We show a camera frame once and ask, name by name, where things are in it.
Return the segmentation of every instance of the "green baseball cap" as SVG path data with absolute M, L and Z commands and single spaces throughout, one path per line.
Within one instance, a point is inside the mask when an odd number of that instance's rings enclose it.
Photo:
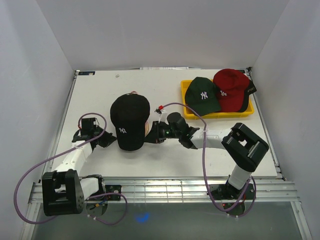
M 200 116 L 221 110 L 216 93 L 218 88 L 206 77 L 197 76 L 185 93 L 185 103 Z

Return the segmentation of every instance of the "cable clip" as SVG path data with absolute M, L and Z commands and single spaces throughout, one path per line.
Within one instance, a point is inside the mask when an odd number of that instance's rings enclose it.
M 161 113 L 162 113 L 162 112 L 161 112 L 162 109 L 164 109 L 164 106 L 160 105 L 160 106 L 158 106 L 158 107 L 155 109 L 155 112 L 156 112 L 157 114 L 161 114 Z

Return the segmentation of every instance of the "black baseball cap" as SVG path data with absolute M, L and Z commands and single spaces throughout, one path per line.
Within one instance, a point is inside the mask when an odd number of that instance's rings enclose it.
M 143 146 L 149 115 L 149 101 L 142 95 L 128 93 L 114 101 L 110 108 L 110 118 L 122 150 L 134 151 Z
M 200 116 L 221 110 L 216 97 L 216 85 L 206 77 L 197 76 L 189 85 L 185 93 L 185 103 Z

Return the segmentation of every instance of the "cap brim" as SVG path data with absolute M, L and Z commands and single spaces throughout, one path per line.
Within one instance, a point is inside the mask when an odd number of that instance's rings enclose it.
M 239 112 L 239 113 L 245 112 L 248 109 L 248 106 L 249 106 L 249 94 L 245 93 L 244 97 L 243 97 L 242 106 L 237 112 Z
M 244 103 L 245 92 L 240 92 L 238 95 L 228 98 L 220 98 L 219 103 L 222 113 L 238 112 Z
M 212 99 L 211 101 L 206 101 L 198 104 L 189 104 L 188 106 L 200 116 L 219 112 L 221 110 L 220 104 L 217 99 Z
M 256 86 L 254 85 L 254 83 L 252 81 L 250 81 L 249 86 L 244 91 L 243 104 L 242 104 L 240 110 L 238 110 L 239 113 L 243 113 L 248 109 L 249 95 L 255 93 L 256 91 L 257 91 Z
M 145 142 L 145 124 L 136 128 L 135 131 L 130 133 L 121 133 L 119 129 L 116 128 L 116 137 L 119 148 L 125 151 L 135 151 L 140 149 Z

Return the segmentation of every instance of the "ny logo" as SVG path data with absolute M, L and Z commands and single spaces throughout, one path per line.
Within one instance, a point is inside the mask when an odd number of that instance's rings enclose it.
M 207 99 L 207 98 L 208 98 L 207 92 L 206 92 L 206 91 L 203 91 L 203 92 L 201 93 L 201 99 L 203 100 L 203 99 Z
M 220 91 L 220 93 L 221 93 L 221 96 L 227 96 L 227 94 L 223 91 Z
M 123 133 L 123 134 L 126 134 L 126 133 L 127 133 L 124 128 L 120 128 L 120 127 L 119 127 L 119 131 L 120 131 L 120 133 Z

